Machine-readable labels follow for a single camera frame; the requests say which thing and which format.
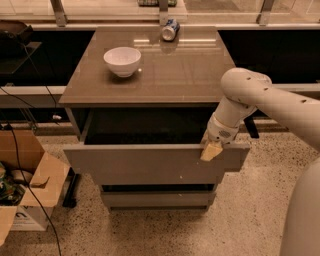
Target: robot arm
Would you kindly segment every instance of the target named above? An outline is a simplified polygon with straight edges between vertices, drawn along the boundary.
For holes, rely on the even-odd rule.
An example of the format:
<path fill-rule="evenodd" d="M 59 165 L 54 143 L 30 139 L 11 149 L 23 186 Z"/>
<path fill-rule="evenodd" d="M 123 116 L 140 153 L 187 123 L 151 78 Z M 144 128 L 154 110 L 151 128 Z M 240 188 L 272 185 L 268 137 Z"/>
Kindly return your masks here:
<path fill-rule="evenodd" d="M 320 101 L 274 88 L 266 75 L 243 68 L 227 71 L 221 87 L 225 96 L 208 122 L 207 145 L 223 148 L 235 139 L 240 122 L 259 109 L 320 151 Z"/>
<path fill-rule="evenodd" d="M 234 140 L 241 120 L 256 109 L 320 151 L 320 101 L 273 88 L 268 77 L 240 68 L 227 71 L 221 86 L 225 97 L 208 122 L 203 160 L 211 160 L 223 144 Z M 319 184 L 320 158 L 306 168 L 294 188 L 281 256 L 320 255 Z"/>

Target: terrazzo floor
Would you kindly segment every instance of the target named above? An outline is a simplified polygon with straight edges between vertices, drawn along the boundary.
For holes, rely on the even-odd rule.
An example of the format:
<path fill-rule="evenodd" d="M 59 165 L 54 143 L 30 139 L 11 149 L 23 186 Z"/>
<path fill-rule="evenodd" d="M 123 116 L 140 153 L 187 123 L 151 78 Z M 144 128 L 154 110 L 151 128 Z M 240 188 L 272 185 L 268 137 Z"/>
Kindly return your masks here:
<path fill-rule="evenodd" d="M 53 214 L 62 255 L 95 256 L 274 256 L 278 255 L 293 187 L 318 152 L 276 123 L 257 124 L 260 139 L 242 130 L 237 141 L 251 145 L 240 172 L 227 173 L 208 211 L 114 211 L 104 207 L 99 189 L 82 175 L 77 206 L 58 205 Z M 40 127 L 37 138 L 67 161 L 65 144 L 77 143 L 71 127 Z M 10 232 L 0 255 L 59 255 L 53 229 Z"/>

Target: drawer front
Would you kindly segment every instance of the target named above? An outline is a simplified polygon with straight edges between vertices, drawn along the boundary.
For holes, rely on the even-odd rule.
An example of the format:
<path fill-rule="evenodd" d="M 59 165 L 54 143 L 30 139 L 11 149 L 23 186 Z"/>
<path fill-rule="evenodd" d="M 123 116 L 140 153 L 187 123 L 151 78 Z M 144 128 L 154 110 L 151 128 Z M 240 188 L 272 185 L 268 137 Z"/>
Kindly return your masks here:
<path fill-rule="evenodd" d="M 215 193 L 109 194 L 101 193 L 105 206 L 125 207 L 209 207 Z"/>
<path fill-rule="evenodd" d="M 200 160 L 200 144 L 72 145 L 64 152 L 78 173 L 98 185 L 217 184 L 226 171 L 239 171 L 247 144 L 228 145 L 210 162 Z"/>

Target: black cable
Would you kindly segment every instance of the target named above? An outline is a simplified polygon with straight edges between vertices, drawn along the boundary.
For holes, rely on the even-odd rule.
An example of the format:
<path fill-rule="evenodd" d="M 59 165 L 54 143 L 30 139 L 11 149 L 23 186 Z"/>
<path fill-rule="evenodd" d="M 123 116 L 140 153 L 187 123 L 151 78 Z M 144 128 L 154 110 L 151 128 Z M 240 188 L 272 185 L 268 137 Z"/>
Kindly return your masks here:
<path fill-rule="evenodd" d="M 17 142 L 16 135 L 15 135 L 15 133 L 14 133 L 14 131 L 13 131 L 12 126 L 10 125 L 9 121 L 7 120 L 6 116 L 3 114 L 2 111 L 0 111 L 0 112 L 1 112 L 1 114 L 4 116 L 4 118 L 5 118 L 8 126 L 11 127 L 10 130 L 11 130 L 12 135 L 13 135 L 13 138 L 14 138 L 14 143 L 15 143 L 15 148 L 16 148 L 16 157 L 17 157 L 17 162 L 18 162 L 18 168 L 19 168 L 19 170 L 20 170 L 20 172 L 21 172 L 21 174 L 22 174 L 22 177 L 23 177 L 23 179 L 24 179 L 24 182 L 25 182 L 27 188 L 29 189 L 29 191 L 31 192 L 31 194 L 33 195 L 33 197 L 36 199 L 36 201 L 39 203 L 39 205 L 40 205 L 43 213 L 46 215 L 46 217 L 47 217 L 47 219 L 48 219 L 48 221 L 49 221 L 49 223 L 50 223 L 50 225 L 51 225 L 51 227 L 52 227 L 52 229 L 53 229 L 53 232 L 54 232 L 55 237 L 56 237 L 56 240 L 57 240 L 57 246 L 58 246 L 59 256 L 61 256 L 62 254 L 61 254 L 60 242 L 59 242 L 59 237 L 58 237 L 58 233 L 57 233 L 57 231 L 56 231 L 56 228 L 55 228 L 55 226 L 53 225 L 53 223 L 52 223 L 52 221 L 51 221 L 51 218 L 50 218 L 49 215 L 47 214 L 47 212 L 46 212 L 46 210 L 44 209 L 43 205 L 41 204 L 40 200 L 37 198 L 37 196 L 36 196 L 36 195 L 34 194 L 34 192 L 32 191 L 32 189 L 31 189 L 31 187 L 30 187 L 30 184 L 29 184 L 29 183 L 27 182 L 27 180 L 26 180 L 26 177 L 24 176 L 24 173 L 23 173 L 23 171 L 22 171 L 22 169 L 21 169 L 21 164 L 20 164 L 19 148 L 18 148 L 18 142 Z"/>
<path fill-rule="evenodd" d="M 1 86 L 0 86 L 0 89 L 1 89 L 4 93 L 6 93 L 7 95 L 12 96 L 12 97 L 14 97 L 14 98 L 16 98 L 16 99 L 18 99 L 18 100 L 21 100 L 23 103 L 27 104 L 29 107 L 31 107 L 31 108 L 36 108 L 35 106 L 32 106 L 31 104 L 29 104 L 29 103 L 28 103 L 28 102 L 26 102 L 25 100 L 21 99 L 20 97 L 18 97 L 18 96 L 16 96 L 16 95 L 13 95 L 13 94 L 8 93 L 8 92 L 7 92 L 7 91 L 5 91 Z"/>
<path fill-rule="evenodd" d="M 53 97 L 53 95 L 52 95 L 51 91 L 49 90 L 48 86 L 44 83 L 43 78 L 42 78 L 39 70 L 37 69 L 36 65 L 34 64 L 33 60 L 31 59 L 30 54 L 28 53 L 27 46 L 23 44 L 23 47 L 24 47 L 24 51 L 27 54 L 28 60 L 31 62 L 31 65 L 33 66 L 34 70 L 36 71 L 40 81 L 42 81 L 43 85 L 46 87 L 47 91 L 49 92 L 49 94 L 50 94 L 50 96 L 51 96 L 51 98 L 52 98 L 52 100 L 54 102 L 54 109 L 56 110 L 57 109 L 57 101 L 56 101 L 56 99 Z"/>

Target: soda can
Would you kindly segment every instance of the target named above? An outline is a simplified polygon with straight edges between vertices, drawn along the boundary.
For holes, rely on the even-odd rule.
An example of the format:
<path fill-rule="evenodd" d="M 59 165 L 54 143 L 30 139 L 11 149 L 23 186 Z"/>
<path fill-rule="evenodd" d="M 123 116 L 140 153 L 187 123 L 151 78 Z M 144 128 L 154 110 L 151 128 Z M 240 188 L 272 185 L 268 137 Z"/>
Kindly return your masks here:
<path fill-rule="evenodd" d="M 169 19 L 162 29 L 162 38 L 165 41 L 173 41 L 180 29 L 180 24 L 175 19 Z"/>

